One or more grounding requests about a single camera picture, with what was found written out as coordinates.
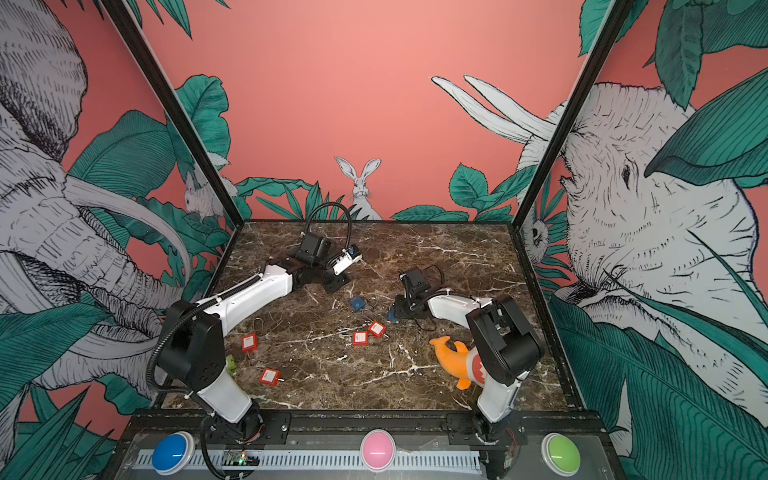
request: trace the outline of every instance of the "white label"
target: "white label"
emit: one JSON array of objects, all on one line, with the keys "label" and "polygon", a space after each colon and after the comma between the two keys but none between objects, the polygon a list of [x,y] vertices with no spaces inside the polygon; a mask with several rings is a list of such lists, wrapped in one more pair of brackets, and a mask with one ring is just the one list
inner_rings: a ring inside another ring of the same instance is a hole
[{"label": "white label", "polygon": [[261,376],[261,379],[264,382],[274,382],[275,381],[275,375],[277,375],[277,371],[266,369],[266,370],[264,370],[264,374]]}]

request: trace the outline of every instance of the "pink button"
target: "pink button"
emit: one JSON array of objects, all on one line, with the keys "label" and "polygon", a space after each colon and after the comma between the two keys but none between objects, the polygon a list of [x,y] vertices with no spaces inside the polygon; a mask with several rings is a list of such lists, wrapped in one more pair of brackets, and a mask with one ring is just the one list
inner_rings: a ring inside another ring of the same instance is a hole
[{"label": "pink button", "polygon": [[371,430],[360,444],[362,463],[371,472],[383,472],[395,460],[395,439],[384,430]]}]

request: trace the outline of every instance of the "marble tabletop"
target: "marble tabletop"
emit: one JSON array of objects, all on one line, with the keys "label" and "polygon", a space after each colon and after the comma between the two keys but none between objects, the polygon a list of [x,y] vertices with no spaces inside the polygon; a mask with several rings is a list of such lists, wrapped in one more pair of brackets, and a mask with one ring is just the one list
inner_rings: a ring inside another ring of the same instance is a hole
[{"label": "marble tabletop", "polygon": [[[298,244],[302,223],[246,223],[214,291],[253,275],[270,255],[279,256]],[[343,243],[345,223],[314,223]],[[538,325],[531,294],[506,225],[355,223],[353,243],[363,261],[347,273],[351,281],[328,295],[320,285],[275,300],[244,320],[225,339],[227,355],[237,363],[233,377],[268,409],[468,409],[482,389],[461,391],[457,379],[439,365],[429,340],[451,336],[472,348],[472,335],[446,320],[387,321],[395,295],[402,293],[399,274],[409,268],[437,264],[453,290],[474,296],[515,298],[523,313]],[[436,279],[433,269],[426,272]],[[366,307],[355,312],[349,299],[361,296]],[[378,320],[387,327],[368,346],[353,346],[352,334]],[[258,349],[243,353],[243,336],[256,333]],[[280,371],[277,386],[259,383],[265,367]],[[194,408],[179,394],[164,408]],[[567,410],[549,352],[523,383],[516,409]]]}]

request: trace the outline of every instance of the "orange plush toy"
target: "orange plush toy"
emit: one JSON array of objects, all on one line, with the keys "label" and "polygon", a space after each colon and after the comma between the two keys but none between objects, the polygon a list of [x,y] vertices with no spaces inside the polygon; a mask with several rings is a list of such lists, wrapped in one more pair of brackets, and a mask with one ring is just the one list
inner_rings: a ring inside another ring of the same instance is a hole
[{"label": "orange plush toy", "polygon": [[438,339],[429,340],[429,343],[435,347],[435,354],[442,368],[458,379],[456,388],[466,390],[472,382],[484,386],[486,373],[480,362],[478,350],[476,348],[468,350],[464,343],[454,342],[453,344],[456,345],[454,352],[446,345],[450,339],[450,336],[441,336]]}]

